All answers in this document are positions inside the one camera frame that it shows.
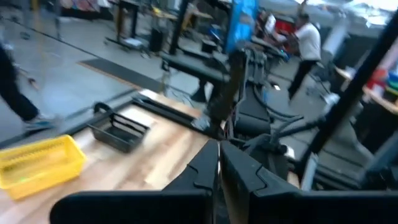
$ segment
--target white sneaker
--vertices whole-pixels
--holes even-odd
[[[36,130],[54,128],[58,124],[57,121],[58,118],[56,116],[48,116],[40,114],[33,120],[25,122],[25,130],[36,131]]]

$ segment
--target black pole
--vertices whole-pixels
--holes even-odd
[[[175,24],[172,43],[170,44],[170,55],[175,55],[175,51],[178,47],[178,40],[180,38],[181,30],[182,30],[182,23],[184,22],[185,13],[187,11],[189,0],[182,0],[180,4],[180,12],[178,14],[177,23]]]
[[[356,72],[354,79],[348,85],[342,94],[338,103],[332,107],[326,121],[321,125],[319,132],[315,135],[309,147],[305,151],[302,159],[296,165],[296,173],[302,178],[305,171],[305,165],[312,153],[319,153],[329,140],[330,136],[335,132],[341,121],[363,95],[362,88],[368,82],[382,60],[383,56],[388,52],[398,36],[398,12],[394,14],[386,28],[383,30],[378,42],[372,48],[369,56],[366,58],[362,66]]]

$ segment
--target metal stand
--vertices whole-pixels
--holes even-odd
[[[131,33],[130,37],[135,38],[136,37],[136,27],[137,27],[137,18],[138,18],[138,10],[139,10],[139,4],[136,4],[134,2],[130,1],[123,1],[120,0],[118,3],[118,18],[116,21],[116,40],[105,37],[104,43],[107,44],[108,42],[112,42],[114,44],[118,44],[121,47],[125,48],[126,50],[131,50],[131,46],[124,44],[121,42],[121,32],[122,32],[122,26],[123,26],[123,10],[124,9],[132,9],[132,21],[131,21]]]

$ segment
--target rubber mat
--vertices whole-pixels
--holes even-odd
[[[158,93],[161,88],[160,82],[145,75],[141,75],[140,73],[126,67],[110,62],[109,60],[97,58],[84,60],[79,62],[79,64],[103,75],[116,78],[122,82],[127,82],[136,89],[148,89]]]

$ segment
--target man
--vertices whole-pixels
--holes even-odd
[[[306,74],[311,71],[312,67],[321,60],[321,38],[318,29],[310,23],[308,14],[301,14],[296,22],[297,31],[281,39],[276,37],[277,43],[275,46],[281,47],[284,44],[291,44],[298,42],[298,49],[300,51],[301,59],[297,72],[294,76],[293,82],[289,87],[289,98],[292,99],[299,90]]]
[[[267,18],[268,13],[265,10],[262,10],[257,17],[256,26],[254,29],[254,33],[257,38],[264,38],[264,27],[266,26]]]
[[[56,118],[44,116],[23,94],[17,86],[17,71],[11,59],[0,43],[0,96],[24,122],[26,131],[52,128]]]

